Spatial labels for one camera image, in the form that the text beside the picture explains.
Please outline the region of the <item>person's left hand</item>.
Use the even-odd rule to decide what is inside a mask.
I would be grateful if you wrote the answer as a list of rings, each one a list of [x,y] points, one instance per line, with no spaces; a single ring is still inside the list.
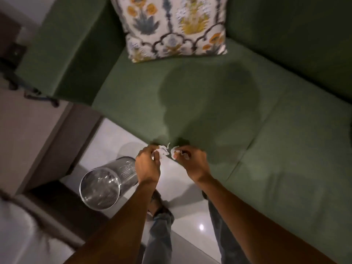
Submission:
[[[161,175],[161,171],[160,169],[156,169],[151,155],[152,152],[157,148],[157,145],[148,145],[141,149],[136,156],[135,170],[139,184],[150,183],[156,187]]]

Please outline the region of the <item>person's right hand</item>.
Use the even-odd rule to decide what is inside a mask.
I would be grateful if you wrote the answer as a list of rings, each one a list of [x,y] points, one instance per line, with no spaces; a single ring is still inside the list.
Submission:
[[[200,182],[204,178],[211,177],[210,168],[207,161],[207,155],[205,151],[199,148],[198,148],[198,152],[196,153],[196,161],[194,163],[191,163],[191,164],[183,163],[180,165],[182,165],[183,168],[185,168],[188,176],[195,183]]]

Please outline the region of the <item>white paper scrap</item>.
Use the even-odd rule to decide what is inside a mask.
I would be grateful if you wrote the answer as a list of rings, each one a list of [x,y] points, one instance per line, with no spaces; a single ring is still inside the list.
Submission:
[[[170,151],[173,160],[176,160],[176,154],[181,154],[184,159],[189,160],[190,156],[186,151],[179,150],[179,146],[175,146]]]
[[[167,146],[165,146],[165,145],[159,145],[158,148],[152,152],[152,155],[151,155],[152,158],[154,158],[155,152],[159,152],[160,158],[161,158],[162,156],[168,156],[168,155],[170,154],[170,152],[169,152],[169,146],[170,146],[170,144],[171,144],[171,143],[169,142],[169,143],[167,144]]]

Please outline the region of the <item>person's left forearm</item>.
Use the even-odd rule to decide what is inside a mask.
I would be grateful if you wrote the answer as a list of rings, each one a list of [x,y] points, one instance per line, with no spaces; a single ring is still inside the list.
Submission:
[[[139,184],[123,207],[64,264],[136,264],[156,187]]]

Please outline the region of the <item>person's right forearm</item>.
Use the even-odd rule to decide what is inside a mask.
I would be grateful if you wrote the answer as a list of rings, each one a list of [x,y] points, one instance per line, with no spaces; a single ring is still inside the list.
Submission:
[[[205,173],[195,179],[252,264],[336,264]]]

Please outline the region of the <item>person's left foot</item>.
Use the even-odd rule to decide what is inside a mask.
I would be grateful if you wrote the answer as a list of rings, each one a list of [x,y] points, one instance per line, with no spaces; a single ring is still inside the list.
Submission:
[[[154,219],[160,214],[169,214],[169,209],[163,204],[160,193],[155,190],[152,194],[147,213]]]

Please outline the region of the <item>metal mesh waste bin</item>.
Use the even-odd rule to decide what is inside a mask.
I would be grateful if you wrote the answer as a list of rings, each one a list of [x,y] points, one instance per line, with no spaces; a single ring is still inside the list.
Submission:
[[[137,184],[135,159],[123,156],[87,172],[81,179],[79,193],[88,208],[102,211],[114,206]]]

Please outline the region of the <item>green fabric sofa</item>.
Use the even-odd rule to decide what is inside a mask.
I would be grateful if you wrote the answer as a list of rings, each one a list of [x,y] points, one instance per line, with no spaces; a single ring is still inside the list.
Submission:
[[[205,150],[229,190],[352,264],[352,0],[228,0],[225,28],[226,54],[133,63],[110,0],[55,0],[16,74]]]

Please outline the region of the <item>person's left leg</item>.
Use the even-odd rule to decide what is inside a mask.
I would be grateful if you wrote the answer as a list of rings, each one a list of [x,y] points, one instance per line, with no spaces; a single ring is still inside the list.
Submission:
[[[169,210],[160,210],[153,216],[149,239],[142,264],[170,264],[172,259],[171,226],[174,216]]]

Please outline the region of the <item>person's leg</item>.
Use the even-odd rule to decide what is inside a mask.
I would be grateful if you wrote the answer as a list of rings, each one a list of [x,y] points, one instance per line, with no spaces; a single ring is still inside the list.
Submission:
[[[142,264],[170,264],[172,259],[171,226],[174,216],[169,210],[160,210],[153,216],[149,239]]]
[[[208,201],[209,214],[221,254],[221,264],[250,264],[229,227],[204,191],[202,191],[202,195]]]

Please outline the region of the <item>person's right leg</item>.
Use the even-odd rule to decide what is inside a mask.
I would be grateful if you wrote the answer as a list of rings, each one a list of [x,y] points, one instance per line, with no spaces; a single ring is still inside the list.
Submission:
[[[204,191],[202,191],[202,195],[208,201],[209,214],[221,254],[221,264],[250,264],[229,227]]]

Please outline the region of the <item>floral patterned cushion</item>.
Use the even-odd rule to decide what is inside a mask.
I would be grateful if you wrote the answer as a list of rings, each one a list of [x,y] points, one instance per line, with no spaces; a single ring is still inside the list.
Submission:
[[[227,53],[228,0],[110,0],[133,63]]]

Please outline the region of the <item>white furniture edge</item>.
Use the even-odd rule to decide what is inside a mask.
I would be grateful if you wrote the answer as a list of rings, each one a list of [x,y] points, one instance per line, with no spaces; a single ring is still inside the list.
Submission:
[[[63,264],[84,243],[27,197],[0,191],[0,264]]]

